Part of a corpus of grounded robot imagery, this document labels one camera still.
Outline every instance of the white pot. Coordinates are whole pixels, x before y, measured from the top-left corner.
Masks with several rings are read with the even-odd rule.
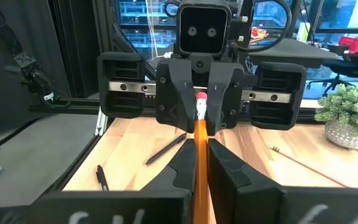
[[[328,121],[325,127],[326,137],[348,149],[358,149],[358,136],[355,129],[349,124],[341,124],[338,120]]]

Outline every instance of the pencil eraser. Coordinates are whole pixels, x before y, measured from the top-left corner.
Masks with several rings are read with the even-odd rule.
[[[197,93],[197,95],[196,95],[196,99],[198,100],[198,99],[204,99],[204,100],[206,100],[207,99],[207,95],[206,95],[206,93],[204,93],[204,92],[199,92],[199,93]]]

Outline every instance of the wooden surface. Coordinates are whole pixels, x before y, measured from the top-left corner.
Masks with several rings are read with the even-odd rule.
[[[347,186],[358,187],[358,151],[334,145],[324,137],[323,131],[323,125],[315,124],[297,124],[289,131],[273,131],[240,123],[215,137],[253,168],[282,185],[340,187],[272,151],[270,148],[274,146],[299,161],[319,167]],[[149,166],[145,165],[146,160],[181,133],[158,124],[153,118],[116,119],[64,190],[101,190],[95,175],[98,164],[104,168],[110,190],[140,190],[165,167],[181,144]]]

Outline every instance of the screw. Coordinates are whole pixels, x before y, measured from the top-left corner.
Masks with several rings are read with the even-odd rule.
[[[127,85],[125,84],[121,84],[121,86],[119,86],[122,90],[126,90],[127,89]]]
[[[272,101],[276,101],[277,100],[277,95],[276,94],[273,94],[271,97],[270,97],[270,99],[272,100]]]
[[[201,68],[204,66],[204,62],[203,61],[198,61],[197,62],[197,67]]]

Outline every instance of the black pen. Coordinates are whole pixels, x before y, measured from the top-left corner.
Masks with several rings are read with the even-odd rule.
[[[103,168],[100,165],[98,165],[98,169],[96,170],[96,177],[98,178],[98,182],[102,186],[103,191],[109,191],[106,176],[104,175]]]
[[[182,140],[186,139],[186,133],[179,135],[176,139],[174,139],[170,144],[159,150],[158,153],[156,153],[154,156],[152,156],[148,161],[146,162],[146,165],[149,165],[156,161],[159,157],[161,157],[164,153],[166,153],[168,150],[170,150],[174,145],[178,144]]]

